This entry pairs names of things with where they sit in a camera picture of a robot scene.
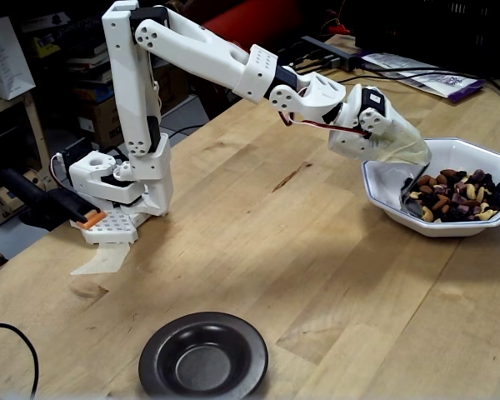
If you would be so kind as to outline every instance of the wood grain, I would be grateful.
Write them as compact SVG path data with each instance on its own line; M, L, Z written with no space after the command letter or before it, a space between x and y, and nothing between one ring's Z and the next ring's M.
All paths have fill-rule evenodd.
M491 88L452 105L377 85L424 136L500 151ZM397 225L327 139L242 101L173 149L171 212L139 229L121 271L71 277L96 250L66 225L3 267L0 321L37 348L40 394L142 396L150 336L213 310L264 336L258 396L500 398L500 227L462 240ZM31 380L28 350L0 332L0 395Z

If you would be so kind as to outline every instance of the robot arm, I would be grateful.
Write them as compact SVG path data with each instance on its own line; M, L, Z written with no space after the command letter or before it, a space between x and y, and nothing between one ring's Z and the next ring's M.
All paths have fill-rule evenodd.
M149 215L163 215L173 195L170 146L159 128L159 87L150 53L254 103L268 99L287 125L330 130L328 146L336 153L391 163L430 161L418 130L375 87L357 85L344 101L345 87L323 75L298 75L258 45L247 53L165 7L139 8L137 0L115 2L102 25L129 161L118 164L112 156L90 152L68 171L77 193L112 213L114 223L136 227ZM293 121L295 113L301 122ZM104 240L127 240L110 225L90 231L103 231ZM84 232L88 241L97 240L88 235Z
M185 17L164 10L162 23L147 18L135 30L135 41L145 51L230 88L242 98L254 103L267 98L280 113L298 113L307 123L329 128L329 148L336 153L358 160L429 163L431 154L418 130L377 88L357 85L343 102L345 87L327 77L316 72L298 75L289 67L278 66L278 57L258 45L248 54ZM108 46L116 48L118 43L112 43L110 36Z

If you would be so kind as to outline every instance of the black cable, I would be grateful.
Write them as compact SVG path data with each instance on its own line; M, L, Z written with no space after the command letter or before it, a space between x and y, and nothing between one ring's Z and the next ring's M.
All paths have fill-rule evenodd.
M401 71L433 71L433 72L424 72L424 73L418 73L415 75L411 75L409 77L380 77L380 76L374 76L374 75L359 75L357 77L350 77L348 79L343 79L342 81L337 81L337 83L346 83L350 81L354 81L356 79L360 78L366 78L366 79L380 79L380 80L386 80L386 81L402 81L405 79L410 79L410 78L417 78L417 77L423 77L426 75L452 75L454 77L461 77L461 78L469 78L469 79L482 79L485 82L490 83L493 85L499 92L500 92L500 85L496 83L493 79L490 77L479 77L477 75L467 75L465 73L455 73L455 72L439 72L438 70L432 70L428 68L394 68L394 69L382 69L382 70L372 70L372 69L367 69L365 71L369 71L371 73L389 73L389 72L401 72Z
M454 77L462 77L462 78L471 78L471 79L477 79L478 78L478 77L475 77L473 75L465 75L465 74L461 74L461 73L434 71L434 72L417 73L417 74L411 75L409 77L380 77L378 75L359 75L359 76L356 76L356 77L350 77L348 79L343 79L342 81L337 81L337 83L346 83L346 82L350 82L350 81L353 81L353 80L356 80L356 79L360 79L360 78L381 79L383 81L403 81L405 79L416 78L416 77L423 77L423 76L426 76L426 75L453 75Z
M182 129L178 129L176 132L174 132L172 135L170 135L168 138L172 138L174 135L177 135L178 133L181 133L182 131L187 131L188 129L193 129L193 128L201 128L203 127L204 124L202 125L192 125L191 127L183 127Z
M9 329L10 331L15 332L27 345L27 347L30 349L30 352L32 353L33 356L33 385L32 385L32 392L30 394L30 398L33 399L35 398L35 392L37 391L37 385L39 383L39 358L37 356L37 351L35 350L35 347L32 345L28 337L17 327L14 327L13 325L9 325L8 323L1 323L0 322L0 328L3 329Z

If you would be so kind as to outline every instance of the dark plate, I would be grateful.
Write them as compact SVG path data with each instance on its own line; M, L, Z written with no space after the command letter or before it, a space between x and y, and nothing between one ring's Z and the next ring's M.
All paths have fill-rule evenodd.
M267 365L267 346L252 325L222 312L198 312L150 338L139 378L151 397L235 400L258 388Z

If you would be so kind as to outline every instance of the book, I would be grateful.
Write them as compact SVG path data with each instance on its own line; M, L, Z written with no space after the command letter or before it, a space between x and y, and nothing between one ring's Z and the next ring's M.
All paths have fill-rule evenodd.
M106 46L106 50L104 52L101 52L91 57L69 58L67 60L67 64L77 64L82 66L88 66L89 68L94 68L95 66L105 63L107 61L109 61L109 53L108 53L108 48Z

